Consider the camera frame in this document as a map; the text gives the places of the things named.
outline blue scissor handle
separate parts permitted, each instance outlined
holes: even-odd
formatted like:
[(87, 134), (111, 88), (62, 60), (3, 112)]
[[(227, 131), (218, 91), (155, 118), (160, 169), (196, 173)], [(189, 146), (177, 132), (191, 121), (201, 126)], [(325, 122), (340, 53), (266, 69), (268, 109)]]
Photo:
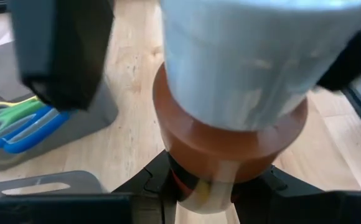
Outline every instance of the blue scissor handle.
[(47, 114), (51, 109), (52, 108), (50, 106), (44, 106), (43, 108), (37, 110), (34, 114), (26, 116), (25, 118), (22, 118), (2, 129), (0, 131), (0, 148), (3, 148), (10, 139), (24, 131), (30, 125), (34, 124), (36, 121), (41, 119), (41, 117), (45, 116), (45, 114)]
[(46, 110), (41, 111), (44, 115), (40, 119), (35, 120), (26, 129), (8, 140), (4, 145), (6, 152), (21, 153), (36, 146), (70, 118), (70, 112), (59, 113), (50, 106), (47, 106), (47, 108), (49, 108), (48, 112)]

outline black device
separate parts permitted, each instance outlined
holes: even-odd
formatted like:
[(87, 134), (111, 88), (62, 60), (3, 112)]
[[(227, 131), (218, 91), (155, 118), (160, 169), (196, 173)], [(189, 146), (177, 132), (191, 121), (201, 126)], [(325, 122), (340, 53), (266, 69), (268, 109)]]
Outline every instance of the black device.
[[(2, 197), (0, 223), (172, 224), (179, 191), (169, 156), (162, 151), (110, 194)], [(361, 192), (324, 192), (275, 167), (237, 188), (241, 224), (361, 223)]]
[(9, 0), (22, 83), (58, 110), (87, 110), (103, 77), (113, 0)]

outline wooden surface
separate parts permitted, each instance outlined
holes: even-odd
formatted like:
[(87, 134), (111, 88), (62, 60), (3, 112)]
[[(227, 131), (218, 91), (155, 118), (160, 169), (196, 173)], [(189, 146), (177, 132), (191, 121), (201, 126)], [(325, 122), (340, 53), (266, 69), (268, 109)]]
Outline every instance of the wooden surface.
[[(161, 12), (155, 0), (117, 0), (106, 73), (120, 113), (104, 129), (44, 156), (0, 172), (0, 181), (87, 170), (107, 189), (132, 177), (164, 146), (152, 105), (155, 72), (163, 61)], [(10, 41), (0, 15), (0, 44)], [(275, 162), (325, 190), (361, 190), (361, 120), (343, 95), (309, 93), (309, 118), (301, 136)], [(232, 209), (198, 215), (178, 209), (177, 223), (236, 223)]]

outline scissors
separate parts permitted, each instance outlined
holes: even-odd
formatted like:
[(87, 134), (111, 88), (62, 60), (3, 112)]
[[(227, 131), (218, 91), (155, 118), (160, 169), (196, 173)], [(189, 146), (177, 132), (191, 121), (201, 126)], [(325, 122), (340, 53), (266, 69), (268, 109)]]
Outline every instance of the scissors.
[(55, 132), (69, 118), (72, 112), (58, 112), (51, 106), (44, 106), (22, 119), (0, 130), (0, 148), (8, 153), (24, 152)]
[(44, 104), (35, 96), (18, 103), (0, 102), (0, 130), (43, 106)]

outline white cup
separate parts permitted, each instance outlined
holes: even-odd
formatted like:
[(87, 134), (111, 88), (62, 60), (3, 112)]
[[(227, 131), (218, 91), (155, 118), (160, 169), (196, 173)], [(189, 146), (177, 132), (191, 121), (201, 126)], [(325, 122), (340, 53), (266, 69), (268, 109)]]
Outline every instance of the white cup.
[(172, 96), (234, 131), (293, 110), (361, 29), (361, 0), (161, 0), (161, 9)]

